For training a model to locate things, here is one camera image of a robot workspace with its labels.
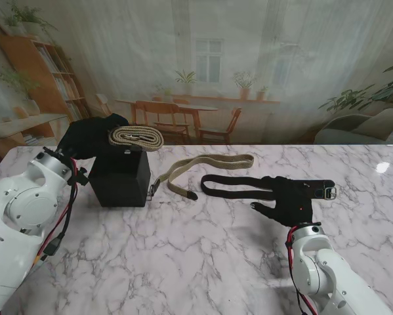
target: black box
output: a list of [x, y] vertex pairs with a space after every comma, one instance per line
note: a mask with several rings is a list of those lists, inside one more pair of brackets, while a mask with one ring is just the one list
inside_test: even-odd
[[144, 207], [150, 184], [146, 152], [98, 156], [89, 180], [102, 207]]

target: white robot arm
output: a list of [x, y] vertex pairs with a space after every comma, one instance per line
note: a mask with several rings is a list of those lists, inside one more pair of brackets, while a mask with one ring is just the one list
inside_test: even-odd
[[318, 314], [393, 315], [373, 289], [333, 250], [318, 224], [290, 230], [289, 241], [294, 253], [289, 261], [295, 287], [314, 301]]
[[72, 171], [41, 152], [24, 173], [0, 180], [0, 310], [27, 276]]

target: wall mural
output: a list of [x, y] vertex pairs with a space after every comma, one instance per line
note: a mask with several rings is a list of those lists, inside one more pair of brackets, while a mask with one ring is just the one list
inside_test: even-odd
[[0, 159], [137, 100], [172, 144], [386, 143], [393, 0], [0, 1]]

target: beige strap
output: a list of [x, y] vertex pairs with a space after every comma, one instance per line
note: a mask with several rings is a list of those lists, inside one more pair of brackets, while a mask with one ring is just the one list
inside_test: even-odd
[[167, 187], [169, 187], [172, 192], [191, 200], [197, 200], [197, 195], [194, 192], [176, 186], [172, 181], [196, 164], [205, 163], [218, 169], [248, 169], [252, 167], [254, 160], [255, 158], [250, 154], [240, 154], [238, 156], [203, 154], [202, 156], [197, 156], [192, 159], [182, 159], [174, 163], [165, 174], [162, 174], [155, 180], [154, 185], [151, 185], [150, 194], [153, 196], [158, 186], [168, 179]]
[[147, 152], [157, 151], [164, 144], [161, 133], [146, 126], [124, 126], [114, 129], [109, 142], [118, 146], [139, 146]]

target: black fabric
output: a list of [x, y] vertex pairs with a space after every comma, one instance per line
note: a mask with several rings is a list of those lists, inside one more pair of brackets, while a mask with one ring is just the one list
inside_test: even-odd
[[[253, 177], [228, 177], [214, 174], [208, 174], [201, 179], [201, 189], [208, 196], [220, 197], [226, 199], [258, 199], [258, 200], [275, 200], [272, 185], [276, 179], [266, 176], [263, 178]], [[329, 192], [326, 188], [334, 188], [335, 183], [332, 180], [293, 180], [300, 191], [302, 191], [310, 199], [330, 199]], [[235, 186], [246, 185], [257, 187], [263, 190], [247, 190], [239, 192], [231, 192], [227, 190], [208, 188], [206, 182], [217, 182], [219, 184]]]
[[288, 227], [312, 222], [312, 200], [299, 183], [280, 176], [268, 177], [267, 181], [274, 192], [276, 205], [271, 208], [259, 202], [253, 202], [251, 207], [254, 210]]
[[270, 184], [265, 180], [253, 177], [229, 177], [208, 174], [204, 175], [201, 179], [202, 191], [208, 196], [220, 197], [226, 199], [258, 199], [258, 200], [275, 200], [273, 192], [267, 192], [265, 190], [246, 190], [239, 192], [231, 192], [228, 190], [212, 189], [205, 185], [205, 182], [217, 182], [219, 184], [235, 186], [235, 185], [246, 185], [262, 189], [271, 190]]
[[125, 147], [112, 146], [108, 140], [110, 131], [120, 126], [129, 126], [129, 122], [117, 114], [74, 121], [59, 142], [58, 150], [75, 159], [121, 153]]

